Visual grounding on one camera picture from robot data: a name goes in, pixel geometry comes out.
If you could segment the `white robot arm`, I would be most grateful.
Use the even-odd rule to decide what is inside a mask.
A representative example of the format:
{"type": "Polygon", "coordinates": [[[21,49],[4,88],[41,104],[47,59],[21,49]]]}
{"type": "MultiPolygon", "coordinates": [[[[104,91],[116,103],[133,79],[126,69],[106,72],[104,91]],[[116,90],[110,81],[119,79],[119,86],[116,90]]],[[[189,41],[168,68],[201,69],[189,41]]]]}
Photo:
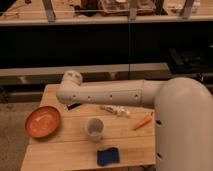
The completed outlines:
{"type": "Polygon", "coordinates": [[[156,171],[213,171],[213,95],[188,77],[85,83],[67,71],[60,103],[139,106],[155,111],[156,171]]]}

